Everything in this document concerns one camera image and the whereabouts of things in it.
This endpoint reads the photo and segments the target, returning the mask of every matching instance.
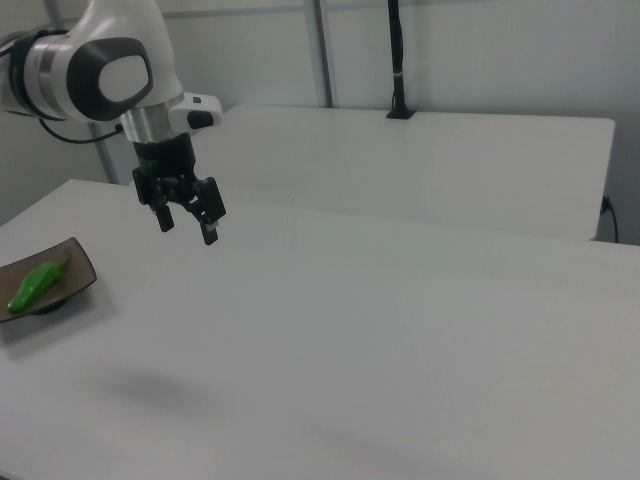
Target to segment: brown tray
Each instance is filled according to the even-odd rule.
[[[24,312],[13,315],[8,305],[24,277],[48,260],[62,263],[66,252],[71,259],[59,282],[53,285],[37,302]],[[70,238],[60,245],[0,268],[0,323],[10,322],[27,315],[42,315],[62,306],[69,298],[81,292],[97,280],[91,260],[77,239]]]

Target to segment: table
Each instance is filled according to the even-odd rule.
[[[0,328],[21,480],[636,479],[635,247],[228,201],[220,241],[73,181],[0,228],[98,282]]]
[[[240,106],[194,137],[232,200],[587,240],[606,119]]]

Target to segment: table surface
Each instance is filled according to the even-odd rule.
[[[613,132],[593,118],[241,106],[194,147],[227,199],[587,240]]]
[[[637,479],[635,247],[69,182],[0,228],[98,282],[0,327],[0,475]]]

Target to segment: white wall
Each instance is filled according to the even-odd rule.
[[[387,2],[327,0],[340,107],[388,108]],[[606,191],[640,244],[640,2],[403,2],[408,102],[420,110],[595,116],[617,123]],[[600,236],[611,236],[609,216]]]
[[[240,104],[324,106],[319,48],[308,0],[160,0],[185,90]],[[62,16],[82,15],[83,0],[58,0]],[[137,160],[124,138],[109,141],[121,183]]]
[[[40,0],[2,0],[0,36],[49,22]],[[88,130],[56,126],[86,138]],[[0,113],[0,225],[70,178],[104,181],[93,146],[70,146],[50,137],[31,118]]]

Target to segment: green chili pepper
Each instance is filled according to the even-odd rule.
[[[62,278],[69,259],[70,255],[67,253],[67,258],[62,264],[53,261],[44,262],[27,274],[18,293],[9,303],[9,312],[13,314],[24,312],[37,302],[47,290]]]

